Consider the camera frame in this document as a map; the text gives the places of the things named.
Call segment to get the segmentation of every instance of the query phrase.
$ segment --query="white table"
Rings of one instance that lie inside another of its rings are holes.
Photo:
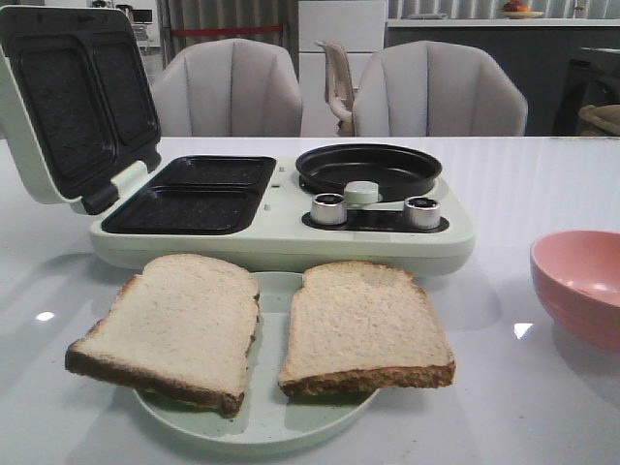
[[[160,152],[296,157],[335,141],[165,139]],[[528,257],[544,233],[620,231],[620,139],[382,141],[436,156],[478,226],[463,268],[421,282],[454,350],[455,384],[383,390],[332,440],[249,462],[620,463],[620,354],[553,323]],[[64,370],[67,345],[106,315],[132,271],[93,255],[91,218],[28,197],[4,141],[0,173],[0,462],[243,463],[172,432],[129,389]]]

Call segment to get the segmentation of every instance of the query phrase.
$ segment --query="white cabinet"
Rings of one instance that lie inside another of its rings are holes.
[[[331,41],[347,50],[353,83],[357,86],[372,53],[384,47],[387,6],[384,0],[299,2],[302,136],[336,136],[338,123],[325,101],[325,55],[315,43]]]

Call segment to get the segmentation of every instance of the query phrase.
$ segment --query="red stripe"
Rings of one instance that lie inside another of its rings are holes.
[[[245,34],[266,34],[269,32],[282,32],[282,25],[255,26],[255,27],[224,27],[218,29],[173,29],[172,34],[176,37],[190,36],[236,36]]]

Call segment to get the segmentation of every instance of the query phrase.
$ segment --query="toast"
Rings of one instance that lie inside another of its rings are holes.
[[[452,384],[450,349],[430,300],[405,270],[327,263],[303,274],[279,375],[285,394]]]
[[[232,263],[158,258],[69,346],[65,367],[233,417],[243,401],[258,293],[256,278]]]

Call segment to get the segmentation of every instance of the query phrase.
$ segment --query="sandwich maker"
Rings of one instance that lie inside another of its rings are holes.
[[[0,123],[38,202],[96,215],[95,252],[142,268],[200,253],[252,271],[339,260],[447,274],[474,226],[411,148],[342,143],[295,159],[188,155],[161,166],[160,127],[131,24],[113,9],[0,9]]]

